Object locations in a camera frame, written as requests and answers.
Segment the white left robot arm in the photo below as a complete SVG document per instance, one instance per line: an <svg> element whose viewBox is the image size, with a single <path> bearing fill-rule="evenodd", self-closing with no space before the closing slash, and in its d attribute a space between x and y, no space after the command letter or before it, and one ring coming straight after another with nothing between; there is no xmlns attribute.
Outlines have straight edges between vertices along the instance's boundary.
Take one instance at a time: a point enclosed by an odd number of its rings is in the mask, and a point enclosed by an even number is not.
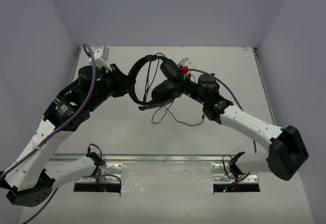
<svg viewBox="0 0 326 224"><path fill-rule="evenodd" d="M127 94L134 79L115 64L108 69L84 66L77 79L62 89L45 111L39 127L16 161L1 173L1 187L8 189L12 205L35 207L53 190L81 177L93 175L105 165L97 153L88 151L78 160L48 169L58 147L90 118L109 97Z"/></svg>

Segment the black headset with microphone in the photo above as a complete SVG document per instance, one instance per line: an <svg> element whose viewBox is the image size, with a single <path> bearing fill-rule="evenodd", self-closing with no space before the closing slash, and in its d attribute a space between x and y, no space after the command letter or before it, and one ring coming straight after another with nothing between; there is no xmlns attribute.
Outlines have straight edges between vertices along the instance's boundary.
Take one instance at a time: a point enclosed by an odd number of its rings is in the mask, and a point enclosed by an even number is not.
<svg viewBox="0 0 326 224"><path fill-rule="evenodd" d="M160 70L166 77L166 80L152 90L151 101L140 101L135 93L137 75L146 63L151 63L155 60L162 60ZM181 68L172 59L156 54L150 54L139 59L130 69L128 77L131 79L131 85L128 90L129 96L133 102L139 105L139 110L141 111L162 107L173 102L174 99L181 96L182 86L185 84L185 78L181 72Z"/></svg>

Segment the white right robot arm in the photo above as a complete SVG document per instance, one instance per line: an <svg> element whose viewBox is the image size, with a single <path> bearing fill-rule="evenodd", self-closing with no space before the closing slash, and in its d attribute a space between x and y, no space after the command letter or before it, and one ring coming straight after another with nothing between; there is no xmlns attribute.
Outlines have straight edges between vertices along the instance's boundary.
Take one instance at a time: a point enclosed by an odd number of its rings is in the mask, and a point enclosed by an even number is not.
<svg viewBox="0 0 326 224"><path fill-rule="evenodd" d="M219 94L219 84L206 74L195 83L186 79L183 93L203 104L210 121L232 128L259 144L263 153L239 152L227 163L229 173L238 178L250 172L271 172L289 181L308 159L309 154L299 130L264 122L240 109Z"/></svg>

